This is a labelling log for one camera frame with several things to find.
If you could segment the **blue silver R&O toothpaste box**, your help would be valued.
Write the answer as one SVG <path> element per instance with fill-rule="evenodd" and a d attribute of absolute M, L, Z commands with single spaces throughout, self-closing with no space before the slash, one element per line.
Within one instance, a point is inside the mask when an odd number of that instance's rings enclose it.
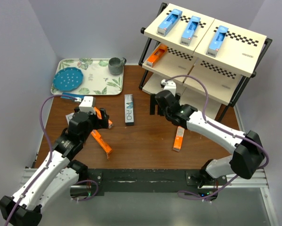
<path fill-rule="evenodd" d="M 79 99 L 80 101 L 83 100 L 84 95 L 77 95 L 77 94 L 71 94 L 71 93 L 62 93 L 62 98 L 64 99 Z"/>

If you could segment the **orange Curaprox box flap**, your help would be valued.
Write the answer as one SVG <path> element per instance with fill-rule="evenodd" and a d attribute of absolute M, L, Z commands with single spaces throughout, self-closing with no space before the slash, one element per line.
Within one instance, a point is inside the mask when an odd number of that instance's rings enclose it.
<path fill-rule="evenodd" d="M 105 142 L 101 136 L 101 134 L 97 130 L 93 130 L 91 132 L 93 138 L 97 141 L 97 143 L 101 146 L 101 148 L 105 151 L 107 159 L 110 158 L 110 154 L 112 153 L 112 148 Z"/>

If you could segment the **light blue Curaprox box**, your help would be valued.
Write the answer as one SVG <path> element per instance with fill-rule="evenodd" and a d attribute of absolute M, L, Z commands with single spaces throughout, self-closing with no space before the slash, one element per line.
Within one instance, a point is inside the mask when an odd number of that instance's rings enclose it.
<path fill-rule="evenodd" d="M 194 33 L 196 32 L 196 29 L 200 23 L 200 17 L 192 16 L 181 36 L 180 43 L 185 46 L 189 46 L 191 43 L 191 40 L 193 38 Z"/>
<path fill-rule="evenodd" d="M 181 16 L 182 11 L 178 9 L 174 9 L 171 12 L 168 12 L 167 17 L 158 26 L 157 34 L 163 37 L 167 36 L 167 34 L 172 30 L 176 23 L 181 19 Z"/>
<path fill-rule="evenodd" d="M 223 42 L 224 42 L 224 39 L 227 35 L 227 32 L 228 32 L 228 28 L 225 27 L 225 26 L 219 26 L 218 29 L 216 30 L 209 46 L 208 46 L 208 49 L 207 49 L 207 52 L 206 54 L 208 56 L 211 56 L 211 57 L 216 57 L 217 56 L 217 53 L 218 51 L 220 50 Z"/>

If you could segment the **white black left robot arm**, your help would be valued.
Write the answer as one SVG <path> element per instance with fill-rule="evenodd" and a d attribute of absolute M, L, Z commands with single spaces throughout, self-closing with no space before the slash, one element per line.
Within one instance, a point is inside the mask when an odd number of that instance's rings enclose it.
<path fill-rule="evenodd" d="M 38 225 L 47 204 L 71 185 L 88 181 L 88 167 L 74 157 L 83 149 L 91 132 L 109 127 L 108 120 L 104 108 L 98 113 L 76 108 L 68 127 L 50 145 L 41 166 L 17 192 L 1 198 L 0 211 L 5 225 Z"/>

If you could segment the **orange Curaprox box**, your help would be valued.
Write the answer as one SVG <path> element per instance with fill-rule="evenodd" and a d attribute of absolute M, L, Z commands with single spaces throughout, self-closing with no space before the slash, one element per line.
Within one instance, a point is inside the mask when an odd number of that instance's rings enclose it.
<path fill-rule="evenodd" d="M 174 145 L 173 145 L 173 150 L 179 152 L 182 147 L 182 141 L 183 141 L 183 136 L 184 136 L 184 131 L 185 129 L 178 126 L 175 139 L 174 139 Z"/>
<path fill-rule="evenodd" d="M 153 53 L 149 56 L 146 61 L 146 65 L 153 67 L 161 57 L 167 52 L 168 47 L 164 44 L 159 44 Z"/>
<path fill-rule="evenodd" d="M 96 114 L 97 114 L 97 117 L 101 120 L 102 117 L 101 117 L 101 112 L 100 112 L 100 110 L 99 110 L 98 108 L 96 108 L 96 107 L 94 107 L 94 110 L 95 110 L 95 112 L 96 112 Z M 108 120 L 108 128 L 111 129 L 112 127 L 113 127 L 113 122 L 109 119 L 109 120 Z"/>

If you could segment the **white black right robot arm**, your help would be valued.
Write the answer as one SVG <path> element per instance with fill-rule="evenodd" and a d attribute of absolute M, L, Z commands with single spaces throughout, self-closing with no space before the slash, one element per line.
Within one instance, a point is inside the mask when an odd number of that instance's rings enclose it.
<path fill-rule="evenodd" d="M 159 114 L 175 126 L 196 132 L 219 144 L 230 155 L 221 159 L 210 159 L 200 169 L 194 180 L 200 185 L 211 185 L 217 178 L 236 174 L 243 179 L 251 179 L 266 154 L 256 132 L 244 133 L 231 129 L 211 118 L 203 117 L 197 108 L 181 105 L 178 95 L 163 90 L 150 96 L 150 114 Z"/>

